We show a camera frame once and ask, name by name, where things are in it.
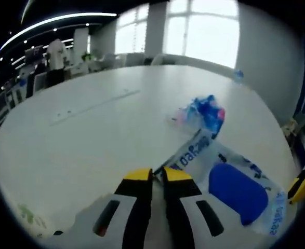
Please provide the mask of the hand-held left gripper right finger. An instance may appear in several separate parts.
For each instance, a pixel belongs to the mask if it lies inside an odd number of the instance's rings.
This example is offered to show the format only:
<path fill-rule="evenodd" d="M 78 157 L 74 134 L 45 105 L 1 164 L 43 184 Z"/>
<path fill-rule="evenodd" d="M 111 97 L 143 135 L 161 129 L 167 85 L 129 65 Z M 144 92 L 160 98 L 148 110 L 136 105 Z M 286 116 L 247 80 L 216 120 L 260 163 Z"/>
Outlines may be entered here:
<path fill-rule="evenodd" d="M 166 217 L 175 248 L 254 248 L 259 237 L 184 171 L 162 168 Z"/>

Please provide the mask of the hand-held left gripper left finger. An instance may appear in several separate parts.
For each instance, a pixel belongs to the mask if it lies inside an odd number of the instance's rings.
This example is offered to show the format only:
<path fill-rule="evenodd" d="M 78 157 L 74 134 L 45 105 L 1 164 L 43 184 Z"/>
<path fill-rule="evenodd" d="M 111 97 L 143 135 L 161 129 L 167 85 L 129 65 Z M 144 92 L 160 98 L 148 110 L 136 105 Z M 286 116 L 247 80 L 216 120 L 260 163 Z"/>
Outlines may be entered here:
<path fill-rule="evenodd" d="M 46 248 L 143 248 L 151 218 L 153 173 L 128 173 L 116 191 L 77 213 L 74 224 L 46 239 Z"/>

